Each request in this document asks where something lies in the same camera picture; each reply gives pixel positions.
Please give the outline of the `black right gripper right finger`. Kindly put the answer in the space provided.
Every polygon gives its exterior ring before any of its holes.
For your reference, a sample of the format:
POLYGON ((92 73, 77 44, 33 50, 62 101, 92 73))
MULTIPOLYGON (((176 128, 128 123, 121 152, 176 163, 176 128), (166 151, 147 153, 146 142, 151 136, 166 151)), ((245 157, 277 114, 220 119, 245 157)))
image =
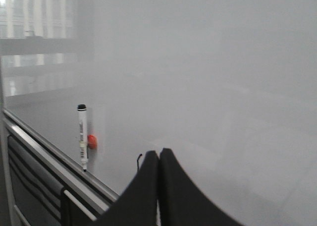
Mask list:
POLYGON ((210 201, 164 148, 158 165, 158 203, 162 226, 240 226, 210 201))

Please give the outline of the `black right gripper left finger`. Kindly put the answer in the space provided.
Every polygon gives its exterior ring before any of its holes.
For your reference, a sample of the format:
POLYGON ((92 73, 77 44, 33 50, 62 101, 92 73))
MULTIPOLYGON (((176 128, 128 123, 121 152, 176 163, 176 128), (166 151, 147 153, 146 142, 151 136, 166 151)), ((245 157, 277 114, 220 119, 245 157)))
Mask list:
POLYGON ((110 208, 91 226, 155 226, 157 224, 159 158, 146 152, 141 167, 110 208))

